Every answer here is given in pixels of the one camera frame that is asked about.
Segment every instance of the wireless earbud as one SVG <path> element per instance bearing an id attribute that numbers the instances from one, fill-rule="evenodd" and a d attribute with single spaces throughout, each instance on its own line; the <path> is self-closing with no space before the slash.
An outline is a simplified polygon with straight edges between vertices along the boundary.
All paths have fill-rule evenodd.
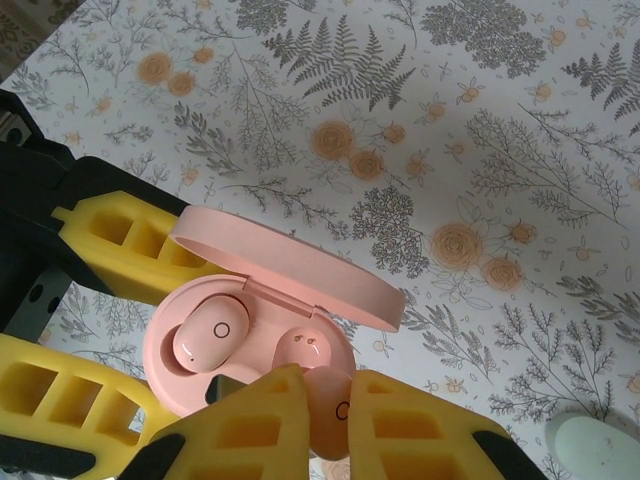
<path id="1" fill-rule="evenodd" d="M 239 300 L 227 295 L 211 297 L 178 328 L 173 338 L 176 360 L 191 372 L 211 372 L 244 341 L 249 324 L 249 314 Z"/>
<path id="2" fill-rule="evenodd" d="M 311 422 L 311 450 L 325 460 L 345 458 L 349 455 L 351 377 L 325 366 L 309 370 L 303 378 Z"/>
<path id="3" fill-rule="evenodd" d="M 296 327 L 287 330 L 276 345 L 272 368 L 297 363 L 303 368 L 328 365 L 331 345 L 327 338 L 312 328 Z"/>

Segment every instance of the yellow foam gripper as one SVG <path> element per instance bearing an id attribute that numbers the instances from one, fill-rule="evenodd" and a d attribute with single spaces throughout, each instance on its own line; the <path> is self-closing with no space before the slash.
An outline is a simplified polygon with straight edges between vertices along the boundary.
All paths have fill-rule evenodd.
<path id="1" fill-rule="evenodd" d="M 510 439 L 494 421 L 369 370 L 351 388 L 352 480 L 504 480 L 472 436 Z"/>
<path id="2" fill-rule="evenodd" d="M 298 365 L 277 368 L 158 432 L 151 446 L 184 439 L 163 478 L 307 480 L 309 412 L 302 374 Z M 139 476 L 128 470 L 125 480 Z"/>
<path id="3" fill-rule="evenodd" d="M 119 474 L 158 430 L 177 420 L 144 382 L 106 365 L 3 334 L 0 352 L 0 436 L 93 455 L 95 465 L 78 479 Z M 137 417 L 143 419 L 139 432 L 132 429 Z"/>
<path id="4" fill-rule="evenodd" d="M 184 283 L 227 273 L 168 238 L 177 217 L 123 191 L 52 213 L 59 236 L 120 298 L 158 305 Z"/>

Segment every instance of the white table surface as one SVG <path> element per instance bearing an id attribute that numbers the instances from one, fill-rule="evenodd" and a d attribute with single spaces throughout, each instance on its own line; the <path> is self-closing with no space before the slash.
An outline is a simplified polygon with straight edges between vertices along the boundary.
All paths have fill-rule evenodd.
<path id="1" fill-rule="evenodd" d="M 357 363 L 497 420 L 566 480 L 554 414 L 640 436 L 639 17 L 635 0 L 87 0 L 3 88 L 77 156 L 405 289 L 399 333 L 341 321 Z M 152 311 L 73 286 L 42 342 L 143 376 Z M 345 480 L 348 460 L 311 477 Z"/>

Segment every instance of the fern leaf print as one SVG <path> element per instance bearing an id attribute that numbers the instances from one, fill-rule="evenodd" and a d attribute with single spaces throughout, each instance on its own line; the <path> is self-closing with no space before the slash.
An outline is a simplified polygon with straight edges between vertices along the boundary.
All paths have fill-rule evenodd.
<path id="1" fill-rule="evenodd" d="M 274 58 L 280 59 L 281 67 L 291 64 L 288 76 L 295 75 L 294 84 L 313 82 L 304 97 L 324 92 L 324 107 L 343 100 L 366 99 L 370 111 L 386 99 L 393 110 L 402 100 L 403 86 L 415 71 L 412 68 L 398 73 L 406 46 L 385 62 L 384 48 L 371 26 L 362 49 L 346 15 L 340 18 L 333 39 L 327 18 L 320 22 L 313 38 L 310 23 L 306 22 L 298 35 L 289 29 L 285 35 L 278 34 L 264 42 Z"/>
<path id="2" fill-rule="evenodd" d="M 606 64 L 594 53 L 590 60 L 580 58 L 562 70 L 580 79 L 580 86 L 590 89 L 592 100 L 606 93 L 603 110 L 616 104 L 614 120 L 633 116 L 635 125 L 629 131 L 631 136 L 640 131 L 640 40 L 635 42 L 628 64 L 623 60 L 620 50 L 620 44 L 616 43 L 609 52 Z"/>
<path id="3" fill-rule="evenodd" d="M 525 12 L 504 0 L 453 0 L 427 8 L 422 29 L 434 45 L 464 43 L 480 68 L 507 67 L 509 78 L 531 75 L 545 59 L 543 41 L 521 27 Z"/>

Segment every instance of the open case lid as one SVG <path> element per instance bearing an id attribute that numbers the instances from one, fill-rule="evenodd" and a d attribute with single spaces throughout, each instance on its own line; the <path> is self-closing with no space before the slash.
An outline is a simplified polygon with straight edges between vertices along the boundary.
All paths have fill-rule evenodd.
<path id="1" fill-rule="evenodd" d="M 398 331 L 405 305 L 400 290 L 294 237 L 201 206 L 187 207 L 170 237 L 215 265 L 310 306 L 378 330 Z"/>

